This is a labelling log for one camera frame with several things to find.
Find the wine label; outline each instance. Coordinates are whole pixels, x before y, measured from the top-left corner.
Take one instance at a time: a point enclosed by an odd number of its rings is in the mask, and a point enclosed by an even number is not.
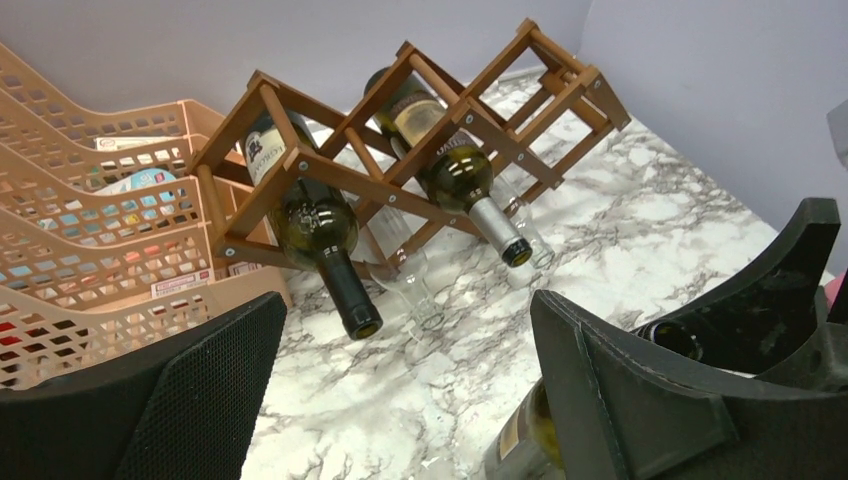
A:
[[[438,100],[426,92],[415,92],[394,104],[389,118],[397,125],[406,141],[415,146],[438,123],[447,111]]]
[[[498,460],[503,461],[515,447],[527,437],[527,422],[525,413],[529,403],[529,395],[521,401],[521,405],[512,412],[506,425],[498,436]]]
[[[214,279],[214,272],[211,268],[192,272],[180,277],[174,277],[164,282],[154,283],[150,286],[150,294],[153,298],[164,297],[176,292],[182,292],[200,285],[206,285],[210,280]]]
[[[389,110],[389,118],[397,125],[398,132],[407,143],[415,146],[445,116],[445,113],[447,113],[447,110],[432,95],[426,92],[415,92],[394,104]],[[471,136],[460,130],[439,147],[435,159],[454,148],[462,146],[478,147]],[[405,149],[397,141],[392,142],[392,149],[398,155],[398,159],[402,159],[406,155]]]
[[[285,153],[286,144],[280,132],[271,128],[265,132],[250,132],[244,145],[247,172],[256,186]]]

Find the wooden dowel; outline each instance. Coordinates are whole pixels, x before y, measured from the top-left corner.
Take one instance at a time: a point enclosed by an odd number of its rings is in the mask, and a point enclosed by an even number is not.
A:
[[[412,68],[418,72],[419,75],[421,75],[425,82],[433,87],[433,90],[435,90],[448,105],[454,105],[459,101],[459,95],[457,95],[456,92],[454,92],[453,89],[451,89],[448,84],[439,77],[439,74],[436,73],[430,65],[427,65],[427,62],[419,57],[417,53],[413,53],[409,56],[409,64],[412,65]]]
[[[265,102],[265,108],[268,109],[271,119],[274,120],[277,130],[280,131],[280,136],[283,137],[283,144],[285,144],[286,150],[297,145],[297,132],[295,132],[291,120],[286,115],[283,104],[277,98],[277,92],[274,91],[274,88],[270,85],[262,85],[259,87],[259,95],[262,96],[262,101]]]
[[[610,132],[612,132],[613,125],[611,122],[607,122],[606,126],[601,129],[600,132],[595,132],[594,130],[589,132],[583,140],[580,140],[577,145],[575,145],[565,156],[554,165],[554,171],[559,175],[565,175],[565,173],[571,169],[577,162],[579,162],[583,157],[585,157],[589,151],[591,151],[595,146],[600,143],[601,140],[604,139]],[[524,192],[521,197],[528,204],[533,203],[539,198],[540,195],[545,193],[547,190],[547,186],[542,182],[534,183],[530,188]]]
[[[363,225],[361,231],[362,236],[365,237],[365,242],[368,243],[371,247],[371,252],[374,253],[374,258],[376,258],[381,265],[388,265],[389,260],[386,258],[383,248],[380,247],[380,242],[377,241],[377,237],[374,236],[374,232],[368,228],[368,225]]]
[[[215,186],[215,178],[212,176],[212,169],[209,165],[201,164],[197,166],[197,181],[200,183],[200,190],[203,192],[203,203],[206,206],[206,211],[209,212],[209,220],[212,222],[212,232],[209,232],[209,237],[213,235],[223,235],[226,226],[224,210],[221,207],[218,188]]]
[[[581,76],[590,76],[593,70],[587,70],[581,73]],[[580,95],[583,93],[583,85],[579,82],[572,82],[559,92],[548,106],[542,110],[526,127],[519,132],[521,140],[529,140],[533,143],[539,136],[553,125],[553,123],[561,117],[569,107],[571,107]]]
[[[548,38],[548,36],[542,33],[541,30],[536,29],[531,31],[530,38],[532,38],[533,41],[536,42],[536,44],[538,44],[540,47],[553,54],[557,58],[557,60],[562,62],[563,65],[574,70],[575,72],[581,73],[583,72],[583,70],[586,69],[586,67],[582,63],[580,63],[580,60],[577,60],[574,55],[568,53],[564,48],[557,45],[556,42]]]
[[[380,169],[380,166],[377,165],[377,161],[374,160],[374,157],[371,155],[371,152],[368,151],[368,148],[365,146],[365,142],[362,141],[359,134],[356,133],[354,129],[348,127],[345,129],[345,137],[347,137],[347,141],[350,143],[350,147],[353,148],[354,153],[359,156],[359,160],[362,162],[362,165],[365,167],[368,174],[377,180],[382,180],[383,171]]]
[[[576,77],[569,80],[569,83],[573,83],[576,80]],[[566,89],[567,85],[564,85],[562,80],[554,74],[548,72],[539,79],[539,83],[542,84],[542,87],[545,90],[553,93],[554,95],[558,95],[560,92]],[[574,111],[574,114],[577,115],[580,120],[583,120],[583,123],[589,125],[589,127],[596,131],[600,132],[602,128],[604,128],[607,119],[598,113],[594,107],[592,107],[589,103],[587,103],[583,98],[577,99],[574,102],[574,105],[571,106],[571,110]]]
[[[530,97],[527,102],[518,108],[515,113],[509,117],[504,128],[508,128],[510,130],[518,130],[518,127],[524,125],[524,122],[530,118],[531,115],[536,113],[536,110],[541,108],[548,99],[551,98],[551,93],[545,90],[544,88],[540,88],[536,93]]]

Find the black plastic holder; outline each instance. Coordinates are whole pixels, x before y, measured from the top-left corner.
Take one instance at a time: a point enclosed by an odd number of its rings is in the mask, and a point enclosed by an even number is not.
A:
[[[805,199],[748,267],[655,321],[691,327],[700,361],[536,292],[533,331],[566,477],[848,478],[848,287],[828,313],[818,286],[839,226],[835,202]]]

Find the plastic file organizer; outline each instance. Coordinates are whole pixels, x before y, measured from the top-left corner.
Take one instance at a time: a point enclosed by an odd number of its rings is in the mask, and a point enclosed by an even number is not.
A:
[[[255,285],[291,304],[278,268],[212,273],[227,265],[210,255],[197,182],[184,174],[222,121],[191,100],[86,110],[0,45],[0,388],[142,348],[251,300]],[[94,148],[97,138],[152,136],[172,138]],[[153,186],[102,193],[148,168],[165,171]],[[217,190],[227,215],[249,194],[224,180]],[[268,241],[264,225],[252,236]],[[151,285],[186,274],[207,283],[152,297]]]

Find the bottle neck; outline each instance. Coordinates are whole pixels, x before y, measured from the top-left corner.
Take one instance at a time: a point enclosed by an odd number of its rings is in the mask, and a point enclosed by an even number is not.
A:
[[[401,134],[394,128],[389,121],[378,121],[380,126],[380,133],[383,138],[385,138],[389,142],[389,146],[392,147],[392,152],[397,160],[403,160],[406,157],[406,154],[412,150],[412,147],[407,143],[407,141],[401,136]]]
[[[377,333],[383,326],[383,319],[368,297],[347,251],[339,247],[324,249],[316,255],[315,267],[348,336],[352,340],[362,340]]]
[[[290,110],[285,112],[301,144],[306,148],[316,149],[315,139],[312,138],[303,117]],[[271,115],[267,111],[263,112],[241,140],[247,171],[254,186],[259,185],[291,147],[292,145],[286,145]]]
[[[377,71],[370,79],[368,79],[368,82],[365,85],[364,95],[367,95],[368,92],[377,84],[377,82],[380,81],[380,79],[386,73],[388,73],[388,71],[388,68],[382,68]],[[428,91],[424,83],[421,82],[421,80],[419,80],[415,74],[410,74],[408,77],[406,77],[406,79],[404,79],[404,81],[400,85],[398,85],[397,89],[392,92],[392,95],[389,97],[388,100],[386,100],[386,103],[384,103],[380,106],[380,108],[377,109],[376,116],[388,116],[392,109],[395,108],[396,105],[398,105],[398,103],[403,102],[409,96],[417,93],[430,95],[430,92]]]
[[[474,205],[468,210],[468,217],[480,230],[483,238],[492,245],[501,257],[507,253],[511,245],[524,240],[515,225],[504,215],[501,208],[491,197],[483,197],[474,202]],[[523,258],[522,256],[518,259],[518,265],[529,260],[530,255],[527,254],[526,257]]]

